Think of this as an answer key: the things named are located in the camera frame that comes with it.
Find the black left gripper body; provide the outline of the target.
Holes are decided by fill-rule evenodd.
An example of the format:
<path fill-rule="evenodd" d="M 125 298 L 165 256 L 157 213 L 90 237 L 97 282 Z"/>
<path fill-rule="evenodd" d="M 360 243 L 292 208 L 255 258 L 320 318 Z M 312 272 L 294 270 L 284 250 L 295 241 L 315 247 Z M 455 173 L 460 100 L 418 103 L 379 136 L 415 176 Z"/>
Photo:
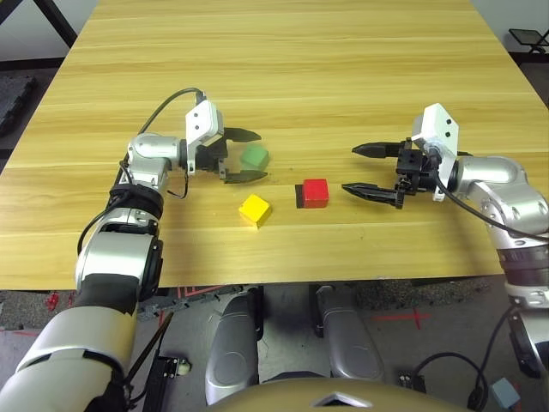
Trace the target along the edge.
<path fill-rule="evenodd" d="M 226 178 L 225 159 L 228 157 L 226 139 L 219 138 L 215 142 L 196 148 L 195 169 L 198 171 L 217 173 L 221 179 Z"/>

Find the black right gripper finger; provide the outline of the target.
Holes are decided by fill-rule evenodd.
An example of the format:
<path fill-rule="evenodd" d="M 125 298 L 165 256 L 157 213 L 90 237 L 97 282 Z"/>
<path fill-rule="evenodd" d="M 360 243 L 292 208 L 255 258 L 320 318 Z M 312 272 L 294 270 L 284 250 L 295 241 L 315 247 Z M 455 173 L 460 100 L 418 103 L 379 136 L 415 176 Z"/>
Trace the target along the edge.
<path fill-rule="evenodd" d="M 352 149 L 352 152 L 368 158 L 395 158 L 405 146 L 404 142 L 368 142 Z"/>
<path fill-rule="evenodd" d="M 343 184 L 341 188 L 366 201 L 389 204 L 396 209 L 402 209 L 404 204 L 404 191 L 385 189 L 377 185 L 366 183 L 348 183 Z"/>

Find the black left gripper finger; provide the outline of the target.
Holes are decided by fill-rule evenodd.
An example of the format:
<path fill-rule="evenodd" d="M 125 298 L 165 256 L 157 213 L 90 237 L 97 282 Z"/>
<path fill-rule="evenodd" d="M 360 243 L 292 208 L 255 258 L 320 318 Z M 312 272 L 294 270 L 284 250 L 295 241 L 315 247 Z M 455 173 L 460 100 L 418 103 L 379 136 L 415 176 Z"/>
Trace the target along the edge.
<path fill-rule="evenodd" d="M 245 184 L 265 178 L 268 174 L 258 170 L 241 170 L 237 173 L 231 173 L 223 159 L 218 160 L 218 169 L 220 179 L 225 184 Z"/>
<path fill-rule="evenodd" d="M 254 131 L 229 127 L 224 129 L 223 137 L 226 140 L 233 142 L 254 142 L 262 139 L 261 136 Z"/>

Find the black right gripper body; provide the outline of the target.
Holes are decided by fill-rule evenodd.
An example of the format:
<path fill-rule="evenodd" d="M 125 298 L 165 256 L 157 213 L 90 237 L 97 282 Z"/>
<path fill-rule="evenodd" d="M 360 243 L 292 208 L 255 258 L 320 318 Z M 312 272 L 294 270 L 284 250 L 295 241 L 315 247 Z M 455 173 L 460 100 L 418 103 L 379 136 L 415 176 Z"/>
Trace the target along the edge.
<path fill-rule="evenodd" d="M 402 141 L 395 168 L 395 189 L 410 196 L 418 192 L 433 193 L 437 185 L 430 175 L 430 170 L 429 159 L 422 151 L 415 148 L 411 140 Z"/>

